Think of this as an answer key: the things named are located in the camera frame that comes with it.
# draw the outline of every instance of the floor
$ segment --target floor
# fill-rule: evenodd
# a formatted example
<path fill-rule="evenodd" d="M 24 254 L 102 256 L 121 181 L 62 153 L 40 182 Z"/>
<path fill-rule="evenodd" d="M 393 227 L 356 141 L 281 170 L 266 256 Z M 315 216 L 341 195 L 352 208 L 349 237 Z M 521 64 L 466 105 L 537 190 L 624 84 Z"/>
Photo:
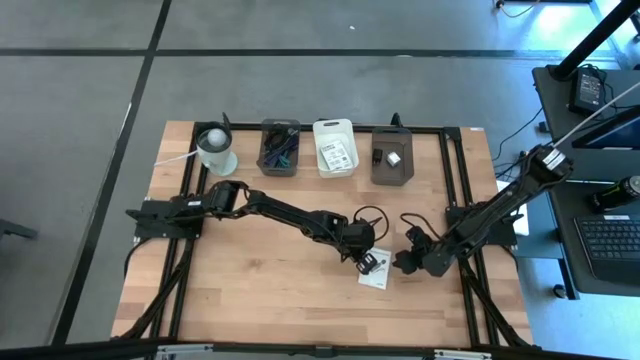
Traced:
<path fill-rule="evenodd" d="M 0 347 L 50 341 L 94 233 L 69 341 L 108 338 L 133 233 L 124 210 L 146 192 L 166 120 L 216 120 L 225 111 L 238 122 L 387 123 L 397 111 L 407 124 L 484 127 L 497 154 L 540 108 L 531 69 L 559 62 L 615 4 L 540 4 L 511 19 L 490 0 L 1 1 L 0 218 L 40 234 L 0 242 Z M 640 62 L 632 35 L 626 23 L 590 61 Z M 423 51 L 390 56 L 411 53 L 398 49 Z M 544 139 L 531 127 L 501 160 Z M 102 227 L 102 216 L 87 227 L 94 207 L 106 215 Z M 550 260 L 520 260 L 520 275 L 536 344 L 640 357 L 639 299 L 555 299 L 549 289 L 560 272 Z"/>

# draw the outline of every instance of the metal pole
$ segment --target metal pole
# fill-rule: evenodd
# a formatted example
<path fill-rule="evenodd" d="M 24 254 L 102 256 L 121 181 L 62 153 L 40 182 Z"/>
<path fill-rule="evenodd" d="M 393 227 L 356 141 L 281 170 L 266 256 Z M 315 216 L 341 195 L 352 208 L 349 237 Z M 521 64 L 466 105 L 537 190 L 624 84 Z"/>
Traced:
<path fill-rule="evenodd" d="M 640 0 L 622 0 L 564 60 L 553 69 L 556 80 L 565 80 L 571 73 L 605 42 L 640 7 Z"/>

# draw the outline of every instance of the white paper card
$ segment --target white paper card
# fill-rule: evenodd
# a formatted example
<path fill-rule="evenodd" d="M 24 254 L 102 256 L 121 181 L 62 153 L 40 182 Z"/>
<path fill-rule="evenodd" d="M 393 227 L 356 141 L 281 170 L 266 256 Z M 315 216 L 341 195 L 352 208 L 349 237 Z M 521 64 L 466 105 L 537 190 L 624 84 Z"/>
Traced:
<path fill-rule="evenodd" d="M 327 162 L 329 171 L 349 170 L 353 167 L 351 158 L 340 140 L 332 141 L 320 147 L 320 152 Z"/>
<path fill-rule="evenodd" d="M 498 191 L 506 188 L 509 183 L 506 181 L 496 181 L 498 183 Z M 521 219 L 513 223 L 513 231 L 518 235 L 529 236 L 529 219 L 527 218 L 527 204 L 520 206 L 520 214 L 524 215 Z"/>
<path fill-rule="evenodd" d="M 368 275 L 360 274 L 358 283 L 386 290 L 387 279 L 389 278 L 389 267 L 391 266 L 391 252 L 378 248 L 371 248 L 371 250 L 369 250 L 369 254 L 373 255 L 373 257 L 378 260 L 378 265 L 376 265 Z"/>

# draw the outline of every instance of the plastic bin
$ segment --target plastic bin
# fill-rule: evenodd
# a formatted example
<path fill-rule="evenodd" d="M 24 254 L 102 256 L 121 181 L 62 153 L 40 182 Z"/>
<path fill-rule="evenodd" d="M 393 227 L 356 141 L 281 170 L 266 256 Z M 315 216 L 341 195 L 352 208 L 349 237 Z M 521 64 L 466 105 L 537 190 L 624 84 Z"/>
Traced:
<path fill-rule="evenodd" d="M 291 134 L 289 141 L 294 142 L 294 147 L 286 153 L 286 160 L 289 161 L 289 166 L 282 166 L 282 162 L 277 162 L 270 157 L 270 151 L 266 148 L 266 145 L 277 143 L 277 139 L 269 139 L 271 136 L 278 136 L 278 132 L 286 131 Z M 262 140 L 260 140 L 260 152 L 258 155 L 258 161 L 256 165 L 260 168 L 262 173 L 266 176 L 295 176 L 298 170 L 298 147 L 300 145 L 300 123 L 297 120 L 285 120 L 285 119 L 265 119 L 262 121 Z"/>
<path fill-rule="evenodd" d="M 349 119 L 320 120 L 313 123 L 313 139 L 316 143 L 316 157 L 318 159 L 318 171 L 323 178 L 336 178 L 351 176 L 358 167 L 358 149 L 353 136 L 353 125 Z M 335 140 L 340 140 L 349 153 L 353 168 L 349 170 L 329 171 L 327 162 L 320 152 L 320 147 Z"/>
<path fill-rule="evenodd" d="M 371 135 L 371 154 L 382 150 L 382 159 L 371 166 L 371 182 L 378 185 L 402 186 L 413 177 L 413 142 L 411 131 L 400 127 L 377 127 Z M 387 155 L 395 152 L 400 164 L 392 167 Z"/>

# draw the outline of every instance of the white bin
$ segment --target white bin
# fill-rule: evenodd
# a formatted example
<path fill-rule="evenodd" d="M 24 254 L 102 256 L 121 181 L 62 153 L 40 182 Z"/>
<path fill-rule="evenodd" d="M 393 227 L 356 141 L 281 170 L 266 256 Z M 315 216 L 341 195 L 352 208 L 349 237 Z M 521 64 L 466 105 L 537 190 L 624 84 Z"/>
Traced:
<path fill-rule="evenodd" d="M 351 176 L 358 167 L 358 149 L 356 139 L 353 136 L 353 125 L 349 119 L 322 120 L 313 123 L 313 139 L 316 142 L 316 158 L 318 159 L 318 170 L 323 178 L 335 178 Z M 320 152 L 320 147 L 332 141 L 340 140 L 349 153 L 353 168 L 349 170 L 329 171 L 327 162 Z"/>

